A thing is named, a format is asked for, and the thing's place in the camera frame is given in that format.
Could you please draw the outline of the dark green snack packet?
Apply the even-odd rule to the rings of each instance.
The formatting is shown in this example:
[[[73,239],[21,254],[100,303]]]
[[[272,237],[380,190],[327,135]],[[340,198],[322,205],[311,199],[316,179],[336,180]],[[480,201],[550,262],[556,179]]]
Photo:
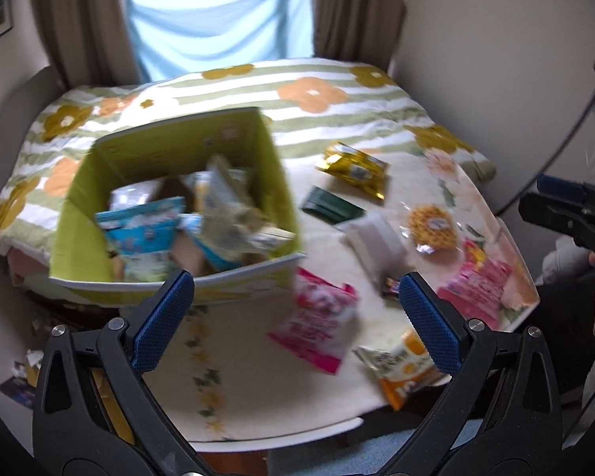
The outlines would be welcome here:
[[[362,207],[314,186],[302,202],[301,210],[327,224],[337,225],[365,215]]]

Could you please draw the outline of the brown right curtain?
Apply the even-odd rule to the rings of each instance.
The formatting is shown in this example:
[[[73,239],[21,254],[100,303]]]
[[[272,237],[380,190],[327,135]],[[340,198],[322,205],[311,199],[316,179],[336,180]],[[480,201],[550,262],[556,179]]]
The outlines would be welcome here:
[[[406,17],[404,0],[313,0],[317,57],[386,71]]]

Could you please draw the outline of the floral table cloth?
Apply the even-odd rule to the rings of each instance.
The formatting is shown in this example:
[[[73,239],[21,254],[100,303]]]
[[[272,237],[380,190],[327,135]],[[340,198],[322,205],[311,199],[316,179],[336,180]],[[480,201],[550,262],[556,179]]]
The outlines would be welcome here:
[[[476,185],[439,152],[386,153],[387,198],[286,164],[296,201],[322,188],[364,216],[331,226],[299,213],[287,264],[200,279],[192,308],[145,380],[179,432],[204,451],[249,450],[325,437],[438,379],[385,277],[410,271],[434,290],[464,265],[482,298],[467,314],[512,331],[537,304],[509,231]]]

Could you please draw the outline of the pink white snack bag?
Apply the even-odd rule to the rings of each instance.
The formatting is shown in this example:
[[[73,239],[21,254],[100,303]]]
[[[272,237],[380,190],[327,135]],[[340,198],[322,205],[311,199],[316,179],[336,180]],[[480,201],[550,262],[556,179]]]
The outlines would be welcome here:
[[[349,284],[335,286],[299,268],[294,296],[292,314],[266,336],[319,371],[336,374],[355,335],[357,290]]]

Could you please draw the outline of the brown curtain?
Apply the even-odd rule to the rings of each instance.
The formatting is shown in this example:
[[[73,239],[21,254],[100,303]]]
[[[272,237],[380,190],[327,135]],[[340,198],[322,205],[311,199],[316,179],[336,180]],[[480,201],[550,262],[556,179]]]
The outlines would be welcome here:
[[[131,44],[127,0],[31,0],[37,31],[68,88],[142,80]]]
[[[406,17],[404,0],[313,0],[317,57],[386,71]]]

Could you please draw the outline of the clear bag yellow snacks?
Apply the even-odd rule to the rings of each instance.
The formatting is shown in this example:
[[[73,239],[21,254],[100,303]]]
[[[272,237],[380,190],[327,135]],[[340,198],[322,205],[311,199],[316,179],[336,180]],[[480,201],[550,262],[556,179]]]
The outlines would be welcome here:
[[[459,234],[453,214],[436,204],[405,207],[400,228],[403,237],[424,255],[455,250],[458,246]]]

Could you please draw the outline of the gold snack bag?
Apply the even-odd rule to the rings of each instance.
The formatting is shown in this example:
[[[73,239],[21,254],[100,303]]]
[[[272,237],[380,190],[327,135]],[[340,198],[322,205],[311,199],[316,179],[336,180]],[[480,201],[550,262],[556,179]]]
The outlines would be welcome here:
[[[357,187],[379,201],[386,198],[386,178],[389,165],[362,150],[342,142],[329,145],[316,168]]]

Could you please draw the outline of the light blue window cloth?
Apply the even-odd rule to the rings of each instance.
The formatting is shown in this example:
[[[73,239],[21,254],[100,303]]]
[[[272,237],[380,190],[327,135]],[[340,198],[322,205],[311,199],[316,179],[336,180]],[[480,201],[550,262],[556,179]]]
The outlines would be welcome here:
[[[125,0],[142,77],[314,54],[313,0]]]

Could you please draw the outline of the orange white snack bag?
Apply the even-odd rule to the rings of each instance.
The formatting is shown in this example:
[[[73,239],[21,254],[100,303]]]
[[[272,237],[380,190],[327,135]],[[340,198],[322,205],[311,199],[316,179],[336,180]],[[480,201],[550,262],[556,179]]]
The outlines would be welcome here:
[[[399,411],[411,393],[441,377],[412,327],[386,347],[358,346],[353,353],[372,372],[388,404]]]

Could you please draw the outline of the cream white snack bag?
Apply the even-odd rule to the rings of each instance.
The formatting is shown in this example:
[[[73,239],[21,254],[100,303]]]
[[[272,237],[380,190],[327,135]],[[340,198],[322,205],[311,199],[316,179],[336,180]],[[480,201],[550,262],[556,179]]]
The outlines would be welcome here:
[[[215,270],[240,268],[248,256],[270,256],[294,240],[293,232],[278,228],[255,205],[225,157],[213,155],[207,171],[199,210],[201,224],[193,237]]]

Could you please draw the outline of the white translucent snack packet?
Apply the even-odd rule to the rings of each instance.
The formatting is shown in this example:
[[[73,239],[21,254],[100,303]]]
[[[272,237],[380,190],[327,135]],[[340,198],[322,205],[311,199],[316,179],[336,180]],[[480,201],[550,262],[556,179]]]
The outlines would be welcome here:
[[[344,233],[362,268],[377,289],[387,277],[397,278],[411,271],[402,235],[380,214],[368,214],[335,226]]]

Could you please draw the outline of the green cardboard box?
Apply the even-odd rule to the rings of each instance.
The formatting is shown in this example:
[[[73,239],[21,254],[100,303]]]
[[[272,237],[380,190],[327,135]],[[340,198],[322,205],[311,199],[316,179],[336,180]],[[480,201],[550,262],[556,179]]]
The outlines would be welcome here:
[[[291,287],[299,232],[259,109],[194,114],[97,140],[69,186],[49,276],[90,303],[134,305],[172,272],[203,303]]]

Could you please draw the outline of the blue white snack bag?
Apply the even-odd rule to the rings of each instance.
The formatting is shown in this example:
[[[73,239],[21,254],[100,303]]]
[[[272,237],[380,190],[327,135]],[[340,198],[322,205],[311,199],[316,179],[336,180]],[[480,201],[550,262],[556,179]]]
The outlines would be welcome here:
[[[171,250],[184,197],[172,197],[95,214],[108,245],[124,263],[128,282],[162,282],[171,271]]]

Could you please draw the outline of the dark chocolate bar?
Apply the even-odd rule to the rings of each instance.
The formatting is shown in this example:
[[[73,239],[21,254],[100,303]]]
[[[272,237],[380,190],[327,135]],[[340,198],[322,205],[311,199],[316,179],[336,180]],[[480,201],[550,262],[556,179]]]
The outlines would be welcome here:
[[[387,300],[400,300],[400,279],[385,276],[382,279],[382,297]]]

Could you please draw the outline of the brown left curtain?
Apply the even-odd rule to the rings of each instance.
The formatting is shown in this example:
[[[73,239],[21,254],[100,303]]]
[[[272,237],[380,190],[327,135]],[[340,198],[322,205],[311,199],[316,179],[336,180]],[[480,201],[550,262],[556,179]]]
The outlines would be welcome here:
[[[131,44],[127,0],[31,0],[37,31],[68,88],[142,80]]]

